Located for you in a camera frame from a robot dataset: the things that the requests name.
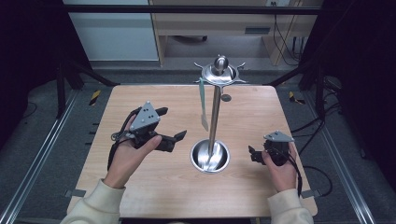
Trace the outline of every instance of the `metal pole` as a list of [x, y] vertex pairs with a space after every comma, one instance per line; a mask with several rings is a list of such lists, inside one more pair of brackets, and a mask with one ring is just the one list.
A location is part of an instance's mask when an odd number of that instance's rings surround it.
[[216, 129], [218, 128], [219, 108], [220, 108], [220, 87], [215, 86], [215, 93], [213, 95], [212, 119], [210, 120], [210, 134], [209, 134], [209, 159], [213, 155], [213, 147], [216, 141]]

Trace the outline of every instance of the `metal base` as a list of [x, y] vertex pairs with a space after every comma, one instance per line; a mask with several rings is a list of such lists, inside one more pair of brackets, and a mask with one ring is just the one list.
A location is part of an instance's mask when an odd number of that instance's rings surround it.
[[208, 154], [209, 139], [197, 142], [191, 149], [191, 162], [199, 171], [214, 174], [225, 169], [230, 161], [230, 151], [221, 141], [216, 140], [212, 156]]

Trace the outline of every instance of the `sleeve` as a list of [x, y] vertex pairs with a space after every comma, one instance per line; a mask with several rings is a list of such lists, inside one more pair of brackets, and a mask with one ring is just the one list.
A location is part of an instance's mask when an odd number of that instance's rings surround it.
[[297, 196], [297, 189], [288, 189], [268, 198], [272, 224], [314, 223], [309, 211], [304, 208]]
[[124, 189], [113, 189], [99, 180], [92, 194], [79, 200], [61, 224], [118, 223]]

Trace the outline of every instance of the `wooden table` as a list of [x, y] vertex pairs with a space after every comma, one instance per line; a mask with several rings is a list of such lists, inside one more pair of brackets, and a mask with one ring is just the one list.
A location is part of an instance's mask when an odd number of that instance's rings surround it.
[[[210, 124], [213, 86], [205, 86], [206, 116]], [[216, 139], [230, 150], [228, 166], [217, 174], [205, 174], [192, 164], [192, 146], [208, 138], [201, 124], [198, 86], [118, 86], [108, 100], [76, 189], [91, 194], [106, 175], [110, 135], [120, 130], [127, 115], [150, 100], [154, 108], [168, 107], [156, 131], [173, 136], [187, 130], [172, 153], [150, 153], [126, 186], [121, 217], [269, 217], [267, 198], [276, 193], [266, 166], [250, 160], [248, 145], [263, 149], [263, 136], [275, 130], [290, 135], [276, 90], [268, 86], [229, 86], [221, 102]], [[304, 170], [303, 191], [310, 189]], [[72, 198], [69, 211], [79, 198]], [[312, 215], [318, 212], [313, 198], [303, 199]]]

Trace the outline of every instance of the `human hand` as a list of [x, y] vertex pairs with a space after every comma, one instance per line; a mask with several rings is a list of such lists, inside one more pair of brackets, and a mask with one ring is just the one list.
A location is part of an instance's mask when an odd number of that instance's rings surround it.
[[[135, 117], [136, 115], [133, 115], [128, 121], [125, 131], [128, 131]], [[113, 189], [122, 189], [143, 159], [145, 159], [162, 141], [162, 137], [157, 135], [148, 140], [147, 143], [139, 149], [135, 149], [134, 142], [130, 140], [124, 141], [126, 139], [126, 137], [121, 138], [113, 162], [108, 169], [106, 178], [103, 180], [106, 185]]]
[[[293, 143], [289, 143], [290, 155], [296, 159], [296, 149]], [[262, 152], [262, 159], [270, 171], [272, 182], [277, 192], [286, 189], [296, 188], [296, 170], [290, 161], [287, 161], [282, 166], [276, 166], [272, 161], [270, 155], [264, 150]]]

